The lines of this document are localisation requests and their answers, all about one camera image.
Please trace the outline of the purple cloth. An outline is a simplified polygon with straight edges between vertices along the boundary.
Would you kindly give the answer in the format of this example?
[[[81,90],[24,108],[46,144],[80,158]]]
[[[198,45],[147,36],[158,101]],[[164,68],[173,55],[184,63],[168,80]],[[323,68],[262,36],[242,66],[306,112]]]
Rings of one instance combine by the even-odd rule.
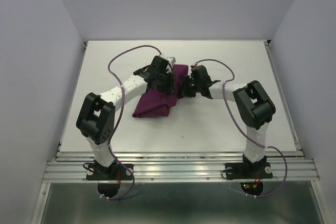
[[[159,118],[169,115],[170,109],[176,106],[182,97],[182,86],[188,75],[188,66],[174,65],[173,72],[174,92],[165,94],[158,90],[150,90],[142,94],[132,114],[133,118]]]

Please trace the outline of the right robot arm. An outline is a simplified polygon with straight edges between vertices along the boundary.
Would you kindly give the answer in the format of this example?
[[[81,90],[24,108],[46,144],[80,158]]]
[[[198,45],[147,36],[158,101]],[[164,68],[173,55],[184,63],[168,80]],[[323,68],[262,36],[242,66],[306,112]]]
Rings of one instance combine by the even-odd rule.
[[[276,107],[259,81],[247,84],[231,84],[235,78],[226,81],[212,80],[203,65],[192,66],[182,89],[182,96],[195,97],[200,93],[212,100],[224,100],[235,126],[246,138],[241,170],[244,175],[253,177],[260,172],[259,162],[266,156],[266,133]],[[243,131],[229,107],[229,102],[237,106],[241,120],[246,125]]]

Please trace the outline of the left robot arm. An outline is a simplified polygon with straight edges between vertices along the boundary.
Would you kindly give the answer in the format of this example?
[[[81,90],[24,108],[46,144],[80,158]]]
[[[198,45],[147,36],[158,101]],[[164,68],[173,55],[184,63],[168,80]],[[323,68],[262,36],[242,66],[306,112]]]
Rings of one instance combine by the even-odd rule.
[[[86,95],[76,127],[86,137],[98,162],[99,173],[106,179],[113,178],[117,166],[109,148],[115,132],[114,118],[119,109],[132,99],[155,90],[162,94],[172,94],[174,57],[155,56],[150,65],[136,70],[126,81],[101,94]]]

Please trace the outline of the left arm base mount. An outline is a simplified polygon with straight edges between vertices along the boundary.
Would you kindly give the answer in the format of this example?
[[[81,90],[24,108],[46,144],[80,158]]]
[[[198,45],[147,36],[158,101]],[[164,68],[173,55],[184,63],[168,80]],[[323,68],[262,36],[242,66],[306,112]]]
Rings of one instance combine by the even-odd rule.
[[[126,197],[135,184],[133,164],[119,164],[113,161],[109,167],[100,165],[96,160],[82,165],[86,171],[86,180],[97,182],[99,197],[105,200],[120,200]],[[131,186],[122,192],[121,182],[131,182]]]

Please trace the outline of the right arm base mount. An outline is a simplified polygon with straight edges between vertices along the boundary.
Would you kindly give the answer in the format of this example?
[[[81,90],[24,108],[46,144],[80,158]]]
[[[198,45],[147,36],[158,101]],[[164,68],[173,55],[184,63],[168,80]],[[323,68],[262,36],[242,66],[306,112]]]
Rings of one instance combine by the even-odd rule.
[[[252,163],[244,154],[241,162],[231,162],[224,164],[221,177],[225,180],[243,180],[240,187],[248,196],[261,196],[264,189],[263,179],[272,179],[272,169],[267,162],[267,156]]]

